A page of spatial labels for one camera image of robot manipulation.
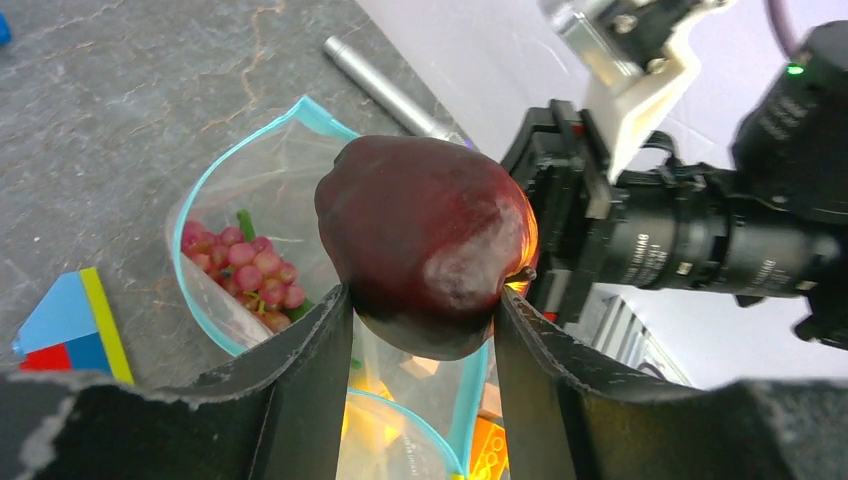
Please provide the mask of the dark red apple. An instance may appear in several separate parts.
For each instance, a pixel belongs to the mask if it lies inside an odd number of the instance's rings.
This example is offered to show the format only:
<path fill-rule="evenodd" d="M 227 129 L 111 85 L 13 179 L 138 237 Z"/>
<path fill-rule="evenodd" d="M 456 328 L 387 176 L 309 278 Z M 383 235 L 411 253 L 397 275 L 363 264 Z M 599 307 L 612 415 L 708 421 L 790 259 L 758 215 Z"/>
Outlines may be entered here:
<path fill-rule="evenodd" d="M 531 204 L 488 156 L 448 141 L 368 135 L 319 181 L 319 235 L 361 321 L 393 347 L 463 359 L 490 337 L 501 293 L 531 277 Z"/>

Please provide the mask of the red grape bunch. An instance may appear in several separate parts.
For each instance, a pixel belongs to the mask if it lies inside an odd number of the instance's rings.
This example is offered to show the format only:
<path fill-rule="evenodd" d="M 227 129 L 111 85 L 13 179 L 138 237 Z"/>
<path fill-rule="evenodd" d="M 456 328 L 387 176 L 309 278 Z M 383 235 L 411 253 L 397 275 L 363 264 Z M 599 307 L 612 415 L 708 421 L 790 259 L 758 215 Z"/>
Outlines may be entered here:
<path fill-rule="evenodd" d="M 180 251 L 265 328 L 279 333 L 301 319 L 314 303 L 298 283 L 297 267 L 258 234 L 246 210 L 237 224 L 219 232 L 198 220 L 183 225 Z"/>

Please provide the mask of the aluminium frame rail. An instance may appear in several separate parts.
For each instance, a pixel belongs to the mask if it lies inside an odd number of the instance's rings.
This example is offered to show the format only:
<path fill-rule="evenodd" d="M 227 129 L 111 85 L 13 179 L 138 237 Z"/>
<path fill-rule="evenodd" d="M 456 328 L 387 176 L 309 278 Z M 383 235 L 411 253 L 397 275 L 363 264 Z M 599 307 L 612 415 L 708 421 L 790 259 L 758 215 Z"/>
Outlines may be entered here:
<path fill-rule="evenodd" d="M 684 386 L 692 383 L 621 296 L 593 293 L 581 324 L 588 344 L 630 368 Z"/>

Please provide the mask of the orange translucent brick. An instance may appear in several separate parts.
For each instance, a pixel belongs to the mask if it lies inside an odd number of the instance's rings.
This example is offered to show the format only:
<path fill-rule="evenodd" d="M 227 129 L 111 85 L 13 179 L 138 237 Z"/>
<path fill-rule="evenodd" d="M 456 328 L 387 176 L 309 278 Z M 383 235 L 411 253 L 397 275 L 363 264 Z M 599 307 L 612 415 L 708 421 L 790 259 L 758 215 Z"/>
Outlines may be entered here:
<path fill-rule="evenodd" d="M 500 480 L 509 463 L 505 429 L 488 419 L 476 419 L 470 455 L 470 479 Z"/>

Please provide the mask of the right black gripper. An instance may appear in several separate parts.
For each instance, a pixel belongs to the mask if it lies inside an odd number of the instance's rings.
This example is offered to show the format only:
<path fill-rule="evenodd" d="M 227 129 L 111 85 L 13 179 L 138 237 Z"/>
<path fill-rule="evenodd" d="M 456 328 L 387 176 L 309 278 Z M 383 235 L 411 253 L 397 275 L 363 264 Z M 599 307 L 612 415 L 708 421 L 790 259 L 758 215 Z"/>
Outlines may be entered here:
<path fill-rule="evenodd" d="M 740 123 L 731 169 L 665 161 L 614 173 L 600 119 L 553 100 L 526 113 L 503 159 L 539 225 L 529 303 L 576 322 L 597 283 L 732 295 L 743 308 L 803 297 L 804 341 L 847 346 L 847 24 L 809 31 Z"/>

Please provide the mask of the yellow lemon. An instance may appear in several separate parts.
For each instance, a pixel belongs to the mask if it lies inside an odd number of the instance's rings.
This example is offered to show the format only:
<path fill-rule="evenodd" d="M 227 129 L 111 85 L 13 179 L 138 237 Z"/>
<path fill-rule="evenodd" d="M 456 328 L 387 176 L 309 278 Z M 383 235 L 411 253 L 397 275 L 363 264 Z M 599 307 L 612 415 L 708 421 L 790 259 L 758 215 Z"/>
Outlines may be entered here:
<path fill-rule="evenodd" d="M 394 397 L 382 380 L 359 378 L 348 388 L 342 439 L 370 454 L 382 454 L 406 427 Z"/>

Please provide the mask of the red blue yellow block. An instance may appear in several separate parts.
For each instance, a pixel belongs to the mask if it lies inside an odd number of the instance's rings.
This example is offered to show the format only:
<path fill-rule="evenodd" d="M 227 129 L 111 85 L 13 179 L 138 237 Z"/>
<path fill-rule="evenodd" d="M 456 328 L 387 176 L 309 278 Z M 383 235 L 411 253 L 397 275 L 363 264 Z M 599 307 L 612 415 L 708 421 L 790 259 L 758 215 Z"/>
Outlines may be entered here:
<path fill-rule="evenodd" d="M 12 347 L 22 371 L 95 370 L 135 383 L 94 267 L 60 275 L 18 329 Z"/>

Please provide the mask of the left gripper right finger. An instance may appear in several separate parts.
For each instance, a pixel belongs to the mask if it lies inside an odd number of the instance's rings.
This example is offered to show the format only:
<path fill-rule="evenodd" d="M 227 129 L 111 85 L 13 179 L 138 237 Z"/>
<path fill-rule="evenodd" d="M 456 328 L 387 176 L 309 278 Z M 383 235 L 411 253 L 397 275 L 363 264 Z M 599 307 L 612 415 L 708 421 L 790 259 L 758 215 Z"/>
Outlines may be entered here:
<path fill-rule="evenodd" d="M 494 322 L 515 479 L 847 475 L 843 381 L 667 382 L 574 339 L 511 289 Z"/>

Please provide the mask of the clear zip top bag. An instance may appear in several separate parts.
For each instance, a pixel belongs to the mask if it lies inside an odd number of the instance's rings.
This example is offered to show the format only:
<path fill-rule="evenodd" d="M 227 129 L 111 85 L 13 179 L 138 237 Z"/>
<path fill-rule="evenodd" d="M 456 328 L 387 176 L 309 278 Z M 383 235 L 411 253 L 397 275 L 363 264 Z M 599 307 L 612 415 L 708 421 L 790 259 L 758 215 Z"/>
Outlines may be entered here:
<path fill-rule="evenodd" d="M 178 229 L 198 220 L 219 232 L 247 210 L 255 230 L 299 271 L 308 299 L 318 301 L 337 283 L 319 238 L 315 188 L 354 132 L 308 97 L 238 143 L 199 178 L 166 223 L 178 284 L 201 329 L 230 355 L 271 333 L 208 278 L 179 249 Z M 360 321 L 353 324 L 348 388 L 362 377 L 382 380 L 405 417 L 401 436 L 382 454 L 341 440 L 341 479 L 470 479 L 473 432 L 492 349 L 452 362 L 417 379 L 400 367 L 413 357 L 384 342 Z"/>

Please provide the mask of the green cucumber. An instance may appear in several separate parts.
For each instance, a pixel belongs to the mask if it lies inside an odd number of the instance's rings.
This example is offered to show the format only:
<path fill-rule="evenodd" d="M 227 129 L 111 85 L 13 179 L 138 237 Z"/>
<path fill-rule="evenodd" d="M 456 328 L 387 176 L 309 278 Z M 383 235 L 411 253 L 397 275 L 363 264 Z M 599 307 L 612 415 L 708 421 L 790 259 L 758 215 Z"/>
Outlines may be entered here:
<path fill-rule="evenodd" d="M 245 307 L 273 333 L 300 320 L 314 306 L 297 283 L 299 273 L 276 250 L 269 237 L 256 233 L 247 210 L 236 213 L 245 244 L 254 255 L 250 263 L 235 268 L 236 286 L 248 297 Z"/>

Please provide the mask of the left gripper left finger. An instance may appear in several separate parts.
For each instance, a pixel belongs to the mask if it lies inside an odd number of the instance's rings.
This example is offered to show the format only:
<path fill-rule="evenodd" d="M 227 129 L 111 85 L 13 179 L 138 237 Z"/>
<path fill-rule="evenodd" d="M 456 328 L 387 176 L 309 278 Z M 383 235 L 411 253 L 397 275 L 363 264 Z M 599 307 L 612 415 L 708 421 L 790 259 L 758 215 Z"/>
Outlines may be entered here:
<path fill-rule="evenodd" d="M 1 377 L 5 479 L 332 479 L 352 349 L 351 298 L 183 387 L 96 372 Z"/>

